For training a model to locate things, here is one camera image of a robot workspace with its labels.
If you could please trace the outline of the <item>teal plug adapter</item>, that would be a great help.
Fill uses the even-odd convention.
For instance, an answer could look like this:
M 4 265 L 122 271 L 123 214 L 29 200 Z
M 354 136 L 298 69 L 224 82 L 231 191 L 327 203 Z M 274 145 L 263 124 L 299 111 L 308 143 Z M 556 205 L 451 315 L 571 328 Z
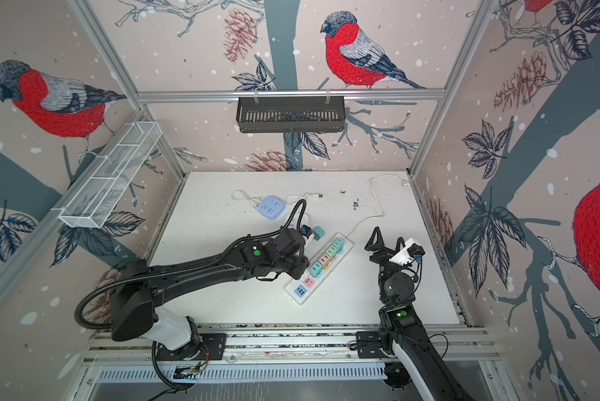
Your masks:
M 323 269 L 320 268 L 318 262 L 315 262 L 309 270 L 309 274 L 313 278 L 319 278 L 322 275 Z
M 336 251 L 339 252 L 345 244 L 345 241 L 342 237 L 338 237 L 335 239 L 333 246 L 336 248 Z
M 325 230 L 322 227 L 314 227 L 313 228 L 313 237 L 315 241 L 319 241 L 321 238 L 325 236 Z

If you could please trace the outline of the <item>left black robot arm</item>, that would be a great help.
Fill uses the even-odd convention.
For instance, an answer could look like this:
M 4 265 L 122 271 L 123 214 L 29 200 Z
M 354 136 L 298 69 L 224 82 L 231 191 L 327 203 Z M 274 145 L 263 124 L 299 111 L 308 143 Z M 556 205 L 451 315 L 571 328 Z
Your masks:
M 309 266 L 304 249 L 313 234 L 302 223 L 306 208 L 306 200 L 299 200 L 278 230 L 239 237 L 211 257 L 155 267 L 144 260 L 133 262 L 120 280 L 86 295 L 76 306 L 74 320 L 83 328 L 110 332 L 116 342 L 151 339 L 151 362 L 157 377 L 170 393 L 186 392 L 190 385 L 177 384 L 161 371 L 159 349 L 168 349 L 177 359 L 202 352 L 199 370 L 208 366 L 211 351 L 200 339 L 194 319 L 175 314 L 166 304 L 225 282 L 252 278 L 273 282 L 283 274 L 300 278 Z

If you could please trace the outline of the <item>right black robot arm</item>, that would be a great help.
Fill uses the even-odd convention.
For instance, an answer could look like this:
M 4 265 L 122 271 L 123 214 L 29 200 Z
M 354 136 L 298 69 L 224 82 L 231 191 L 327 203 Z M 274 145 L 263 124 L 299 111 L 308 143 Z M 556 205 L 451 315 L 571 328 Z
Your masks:
M 400 237 L 395 248 L 385 245 L 379 227 L 364 248 L 379 266 L 378 331 L 380 349 L 396 357 L 399 371 L 409 377 L 423 400 L 472 400 L 435 350 L 415 311 L 416 292 L 422 282 L 425 249 L 413 239 Z

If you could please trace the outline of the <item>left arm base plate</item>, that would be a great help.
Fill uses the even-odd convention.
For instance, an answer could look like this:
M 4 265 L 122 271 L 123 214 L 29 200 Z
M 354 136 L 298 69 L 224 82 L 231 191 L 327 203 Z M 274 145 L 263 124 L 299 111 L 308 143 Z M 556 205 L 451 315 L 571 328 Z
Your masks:
M 199 334 L 199 342 L 191 341 L 183 347 L 171 351 L 164 345 L 157 346 L 157 360 L 162 361 L 219 361 L 222 360 L 227 342 L 224 333 Z

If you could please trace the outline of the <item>green plug adapter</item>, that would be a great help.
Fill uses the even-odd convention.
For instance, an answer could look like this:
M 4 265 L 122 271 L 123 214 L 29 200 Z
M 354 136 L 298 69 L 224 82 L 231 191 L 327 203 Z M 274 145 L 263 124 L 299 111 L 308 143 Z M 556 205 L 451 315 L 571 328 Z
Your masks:
M 331 246 L 326 250 L 326 254 L 329 258 L 333 258 L 338 253 L 338 248 L 335 246 Z

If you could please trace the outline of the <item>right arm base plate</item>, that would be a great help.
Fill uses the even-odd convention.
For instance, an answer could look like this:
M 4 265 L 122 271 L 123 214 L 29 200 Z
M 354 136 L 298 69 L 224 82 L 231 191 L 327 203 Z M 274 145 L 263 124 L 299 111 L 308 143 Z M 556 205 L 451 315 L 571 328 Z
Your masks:
M 358 331 L 355 334 L 353 351 L 359 359 L 395 359 L 395 355 L 382 348 L 379 333 L 377 331 Z

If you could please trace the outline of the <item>pink plug adapter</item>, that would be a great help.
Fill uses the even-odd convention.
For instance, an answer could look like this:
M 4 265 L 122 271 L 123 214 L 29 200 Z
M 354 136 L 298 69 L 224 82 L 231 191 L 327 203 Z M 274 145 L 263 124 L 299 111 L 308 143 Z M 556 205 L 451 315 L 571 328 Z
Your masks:
M 320 265 L 321 269 L 324 269 L 329 262 L 331 261 L 332 257 L 328 254 L 323 254 L 320 259 L 318 259 L 318 264 Z

